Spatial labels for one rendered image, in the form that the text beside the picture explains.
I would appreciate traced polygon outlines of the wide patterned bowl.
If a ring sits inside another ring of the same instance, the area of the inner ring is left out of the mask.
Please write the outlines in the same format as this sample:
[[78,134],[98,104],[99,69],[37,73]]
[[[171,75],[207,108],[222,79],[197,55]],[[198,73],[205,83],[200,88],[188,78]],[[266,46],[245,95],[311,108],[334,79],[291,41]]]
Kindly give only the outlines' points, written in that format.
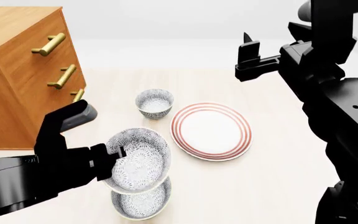
[[170,200],[172,183],[169,177],[157,188],[142,194],[124,195],[111,192],[111,202],[120,216],[142,221],[158,215]]
[[108,153],[123,149],[105,184],[118,194],[134,195],[157,188],[168,177],[172,153],[166,139],[150,128],[129,128],[106,143]]

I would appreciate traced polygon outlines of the small deep patterned bowl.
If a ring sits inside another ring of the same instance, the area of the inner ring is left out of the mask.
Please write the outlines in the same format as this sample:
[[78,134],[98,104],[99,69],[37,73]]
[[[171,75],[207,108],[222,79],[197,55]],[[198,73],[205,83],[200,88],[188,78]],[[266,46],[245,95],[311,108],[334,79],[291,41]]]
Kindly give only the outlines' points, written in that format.
[[139,93],[135,105],[147,119],[162,119],[166,116],[174,102],[174,96],[164,89],[148,89]]

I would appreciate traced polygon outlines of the wooden drawer cabinet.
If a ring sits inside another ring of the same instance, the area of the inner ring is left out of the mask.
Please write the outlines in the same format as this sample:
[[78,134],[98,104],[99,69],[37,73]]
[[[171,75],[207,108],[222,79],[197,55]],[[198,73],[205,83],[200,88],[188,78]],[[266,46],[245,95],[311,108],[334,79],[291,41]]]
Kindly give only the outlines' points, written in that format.
[[[48,56],[31,52],[59,33],[66,38]],[[62,89],[47,86],[72,64],[76,70]],[[61,7],[0,7],[0,151],[32,149],[44,116],[85,87]]]

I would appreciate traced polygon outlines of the white plate with red rings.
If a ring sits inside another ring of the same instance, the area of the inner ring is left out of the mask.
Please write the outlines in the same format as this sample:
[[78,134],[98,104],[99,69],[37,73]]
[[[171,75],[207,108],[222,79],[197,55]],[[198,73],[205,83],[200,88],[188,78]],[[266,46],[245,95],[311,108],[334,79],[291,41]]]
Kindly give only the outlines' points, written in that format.
[[178,110],[171,119],[170,134],[182,151],[207,161],[238,158],[253,141],[244,115],[216,102],[193,103]]

